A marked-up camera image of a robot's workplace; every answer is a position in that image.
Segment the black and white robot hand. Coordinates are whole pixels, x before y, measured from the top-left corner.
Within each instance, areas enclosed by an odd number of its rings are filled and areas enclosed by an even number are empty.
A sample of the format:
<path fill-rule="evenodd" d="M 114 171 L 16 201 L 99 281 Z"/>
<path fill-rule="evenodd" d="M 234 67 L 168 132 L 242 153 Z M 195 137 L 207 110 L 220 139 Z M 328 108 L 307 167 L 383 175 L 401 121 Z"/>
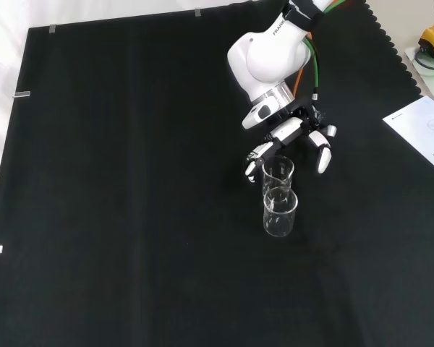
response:
<path fill-rule="evenodd" d="M 279 123 L 246 157 L 247 167 L 244 172 L 246 178 L 253 183 L 255 174 L 263 164 L 301 136 L 308 138 L 318 150 L 316 171 L 323 174 L 332 159 L 331 145 L 328 140 L 336 136 L 337 128 L 334 125 L 326 125 L 321 120 L 321 112 L 308 98 L 293 100 L 281 107 L 275 97 L 270 96 L 253 106 L 242 121 L 244 129 L 267 124 L 269 121 Z"/>

